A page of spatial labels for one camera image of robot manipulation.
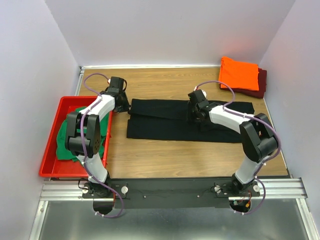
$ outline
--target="stack of folded cloth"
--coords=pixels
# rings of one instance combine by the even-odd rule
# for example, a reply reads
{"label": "stack of folded cloth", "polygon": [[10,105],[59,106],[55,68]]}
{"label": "stack of folded cloth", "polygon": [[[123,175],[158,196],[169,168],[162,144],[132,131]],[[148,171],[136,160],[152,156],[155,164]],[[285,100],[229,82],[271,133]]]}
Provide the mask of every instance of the stack of folded cloth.
{"label": "stack of folded cloth", "polygon": [[[267,71],[257,64],[234,61],[224,56],[221,59],[219,81],[227,84],[235,93],[262,99],[266,92]],[[220,84],[220,89],[228,88]]]}

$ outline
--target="wooden table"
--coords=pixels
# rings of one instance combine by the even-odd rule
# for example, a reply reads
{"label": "wooden table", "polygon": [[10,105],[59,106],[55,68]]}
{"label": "wooden table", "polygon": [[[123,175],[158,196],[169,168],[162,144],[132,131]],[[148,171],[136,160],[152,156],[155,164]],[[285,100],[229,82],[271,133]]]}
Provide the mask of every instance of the wooden table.
{"label": "wooden table", "polygon": [[[217,80],[219,68],[143,68],[143,69],[86,69],[84,78],[102,73],[127,80],[126,94],[135,99],[188,100],[195,85]],[[87,85],[102,91],[108,85],[102,76],[92,76]],[[228,101],[232,95],[210,83],[201,87],[209,100]],[[82,83],[80,96],[95,95]],[[236,93],[236,101],[252,102],[255,113],[268,114],[263,99]],[[127,138],[130,115],[113,115],[107,166],[112,178],[169,178],[231,176],[244,158],[241,143],[166,141]],[[287,175],[283,158],[277,156],[260,171],[260,176]]]}

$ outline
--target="gray floor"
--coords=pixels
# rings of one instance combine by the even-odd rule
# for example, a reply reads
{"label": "gray floor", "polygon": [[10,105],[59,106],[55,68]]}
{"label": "gray floor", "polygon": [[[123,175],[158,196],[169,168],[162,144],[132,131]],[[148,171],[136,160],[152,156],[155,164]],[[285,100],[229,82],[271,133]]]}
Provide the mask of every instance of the gray floor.
{"label": "gray floor", "polygon": [[245,216],[218,208],[128,209],[117,219],[95,216],[92,202],[50,202],[40,239],[307,240],[308,237],[295,199],[269,199],[257,212]]}

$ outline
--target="folded black garment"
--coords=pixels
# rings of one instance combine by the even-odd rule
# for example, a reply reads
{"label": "folded black garment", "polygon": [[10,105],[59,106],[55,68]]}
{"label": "folded black garment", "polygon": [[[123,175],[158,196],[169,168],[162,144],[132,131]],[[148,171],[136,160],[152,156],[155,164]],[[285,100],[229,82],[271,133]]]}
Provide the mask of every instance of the folded black garment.
{"label": "folded black garment", "polygon": [[[209,101],[224,104],[224,101]],[[240,135],[212,122],[188,123],[186,100],[141,100],[131,102],[127,138],[198,142],[240,143]],[[251,102],[233,102],[228,108],[253,114]]]}

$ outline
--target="green cloth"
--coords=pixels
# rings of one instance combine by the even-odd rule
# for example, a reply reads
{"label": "green cloth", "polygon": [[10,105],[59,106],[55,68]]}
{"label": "green cloth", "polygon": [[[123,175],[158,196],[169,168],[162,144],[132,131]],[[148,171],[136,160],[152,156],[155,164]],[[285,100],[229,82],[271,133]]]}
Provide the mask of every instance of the green cloth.
{"label": "green cloth", "polygon": [[[75,111],[80,112],[82,109],[85,109],[86,106],[79,107]],[[107,129],[108,129],[108,122],[109,122],[109,113],[100,121],[100,134],[101,134],[101,146],[99,149],[100,158],[103,157],[105,152],[105,147],[103,143],[105,142],[107,136]],[[66,131],[67,131],[67,120],[64,120],[61,124],[60,130],[58,135],[56,136],[56,157],[58,160],[72,160],[77,162],[78,159],[74,156],[71,151],[67,150],[65,147],[65,140],[66,140]]]}

